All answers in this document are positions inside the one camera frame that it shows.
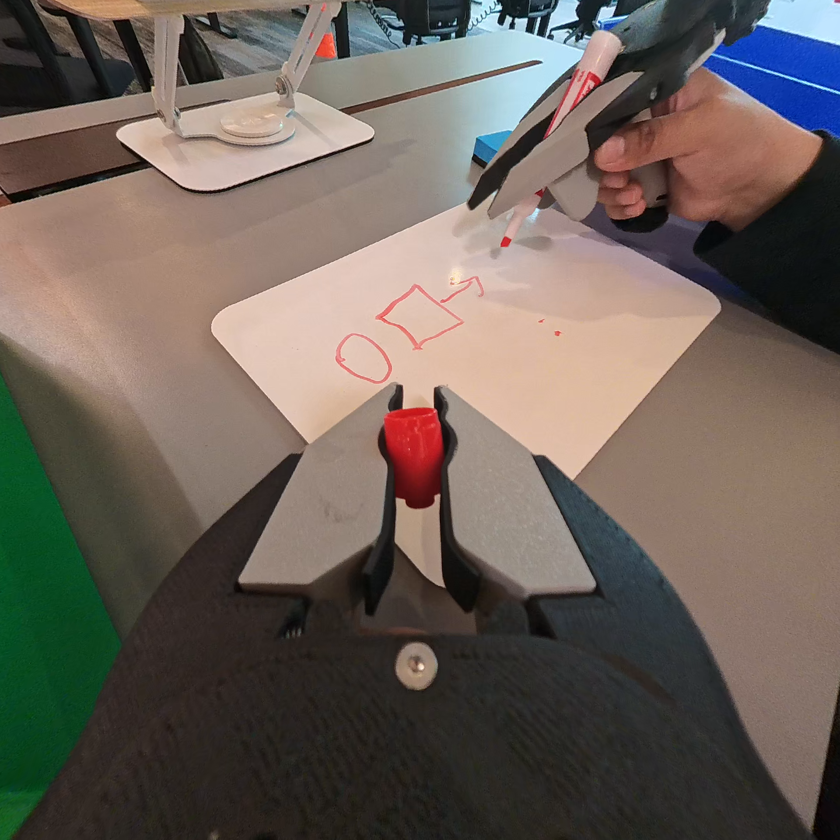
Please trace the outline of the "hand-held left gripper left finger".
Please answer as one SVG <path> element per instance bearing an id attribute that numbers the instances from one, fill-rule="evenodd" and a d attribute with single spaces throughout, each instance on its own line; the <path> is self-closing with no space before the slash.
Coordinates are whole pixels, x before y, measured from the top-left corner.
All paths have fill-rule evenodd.
<path id="1" fill-rule="evenodd" d="M 403 407 L 390 384 L 312 441 L 238 577 L 245 592 L 331 601 L 372 616 L 394 565 L 394 468 L 381 442 Z"/>

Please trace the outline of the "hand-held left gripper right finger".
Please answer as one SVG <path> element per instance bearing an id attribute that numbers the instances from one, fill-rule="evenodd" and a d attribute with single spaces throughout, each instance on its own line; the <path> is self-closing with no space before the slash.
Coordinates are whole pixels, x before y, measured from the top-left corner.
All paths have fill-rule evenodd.
<path id="1" fill-rule="evenodd" d="M 511 598 L 590 595 L 596 582 L 538 460 L 446 386 L 439 529 L 444 584 L 469 613 Z"/>

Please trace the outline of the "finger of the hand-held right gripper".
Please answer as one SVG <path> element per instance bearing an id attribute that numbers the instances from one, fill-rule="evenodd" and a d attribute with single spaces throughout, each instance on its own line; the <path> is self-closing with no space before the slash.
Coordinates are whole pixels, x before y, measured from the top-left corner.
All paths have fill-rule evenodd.
<path id="1" fill-rule="evenodd" d="M 475 210 L 488 196 L 499 190 L 512 168 L 527 157 L 543 140 L 551 119 L 577 69 L 577 66 L 567 69 L 531 106 L 503 142 L 479 177 L 466 202 L 470 210 Z"/>
<path id="2" fill-rule="evenodd" d="M 549 189 L 569 218 L 582 220 L 590 214 L 599 178 L 587 163 L 591 151 L 586 126 L 642 75 L 642 71 L 631 71 L 607 81 L 571 110 L 546 140 L 511 169 L 489 205 L 488 218 L 506 215 L 542 187 Z"/>

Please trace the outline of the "red dry erase marker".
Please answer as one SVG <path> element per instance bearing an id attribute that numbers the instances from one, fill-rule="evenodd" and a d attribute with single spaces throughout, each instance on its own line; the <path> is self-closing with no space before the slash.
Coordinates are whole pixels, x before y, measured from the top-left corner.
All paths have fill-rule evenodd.
<path id="1" fill-rule="evenodd" d="M 544 139 L 547 139 L 557 129 L 562 120 L 581 100 L 602 84 L 622 49 L 622 42 L 612 31 L 599 29 L 594 32 L 584 50 L 583 57 L 574 70 L 563 99 L 556 108 L 551 123 L 543 135 Z M 505 235 L 500 242 L 501 248 L 504 249 L 511 245 L 511 241 L 516 237 L 524 220 L 538 208 L 544 192 L 545 188 L 542 188 L 515 206 Z"/>

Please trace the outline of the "red marker cap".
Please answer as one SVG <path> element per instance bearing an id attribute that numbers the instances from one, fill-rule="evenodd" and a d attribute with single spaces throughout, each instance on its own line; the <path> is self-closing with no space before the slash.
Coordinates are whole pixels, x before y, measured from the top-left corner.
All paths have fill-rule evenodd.
<path id="1" fill-rule="evenodd" d="M 389 412 L 384 434 L 396 498 L 411 509 L 430 508 L 440 493 L 445 454 L 437 411 L 413 407 Z"/>

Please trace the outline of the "white whiteboard sheet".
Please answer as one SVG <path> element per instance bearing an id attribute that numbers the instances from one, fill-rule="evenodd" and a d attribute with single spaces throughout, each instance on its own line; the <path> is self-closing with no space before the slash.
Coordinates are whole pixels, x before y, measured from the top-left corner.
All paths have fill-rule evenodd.
<path id="1" fill-rule="evenodd" d="M 235 303 L 212 332 L 308 445 L 390 384 L 446 386 L 575 478 L 720 311 L 670 269 L 560 213 L 457 206 Z M 396 544 L 432 580 L 432 510 Z"/>

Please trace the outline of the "person's right hand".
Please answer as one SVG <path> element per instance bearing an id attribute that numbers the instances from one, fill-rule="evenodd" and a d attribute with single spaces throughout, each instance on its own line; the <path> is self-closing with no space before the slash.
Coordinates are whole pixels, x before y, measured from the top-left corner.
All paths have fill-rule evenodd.
<path id="1" fill-rule="evenodd" d="M 597 201 L 612 219 L 642 214 L 647 203 L 632 171 L 664 162 L 672 214 L 738 232 L 790 194 L 825 142 L 705 68 L 652 114 L 595 151 Z"/>

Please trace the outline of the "blue plastic bin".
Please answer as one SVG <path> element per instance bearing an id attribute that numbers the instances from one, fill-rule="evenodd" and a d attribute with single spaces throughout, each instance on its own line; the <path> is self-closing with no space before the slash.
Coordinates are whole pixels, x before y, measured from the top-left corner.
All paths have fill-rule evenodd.
<path id="1" fill-rule="evenodd" d="M 758 26 L 706 68 L 806 130 L 839 135 L 839 46 Z"/>

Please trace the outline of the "wooden-edged desk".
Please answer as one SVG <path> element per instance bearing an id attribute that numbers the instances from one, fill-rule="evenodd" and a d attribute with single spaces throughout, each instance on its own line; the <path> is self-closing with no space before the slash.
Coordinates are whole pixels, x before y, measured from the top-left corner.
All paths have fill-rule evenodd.
<path id="1" fill-rule="evenodd" d="M 838 1 L 771 1 L 765 27 L 839 45 Z"/>

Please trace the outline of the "white metal stand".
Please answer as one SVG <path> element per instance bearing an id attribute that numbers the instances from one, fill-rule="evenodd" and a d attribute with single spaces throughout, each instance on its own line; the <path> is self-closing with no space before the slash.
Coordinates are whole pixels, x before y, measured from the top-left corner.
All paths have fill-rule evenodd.
<path id="1" fill-rule="evenodd" d="M 184 19 L 156 15 L 151 94 L 157 117 L 123 125 L 118 141 L 194 193 L 223 192 L 370 142 L 371 126 L 298 92 L 340 8 L 341 2 L 309 7 L 276 91 L 185 113 L 175 104 Z"/>

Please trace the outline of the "green plastic bin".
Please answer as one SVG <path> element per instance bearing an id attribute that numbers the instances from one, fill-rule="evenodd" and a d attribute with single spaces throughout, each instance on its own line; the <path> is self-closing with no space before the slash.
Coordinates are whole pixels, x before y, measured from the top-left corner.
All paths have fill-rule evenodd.
<path id="1" fill-rule="evenodd" d="M 1 382 L 1 838 L 67 761 L 120 647 Z"/>

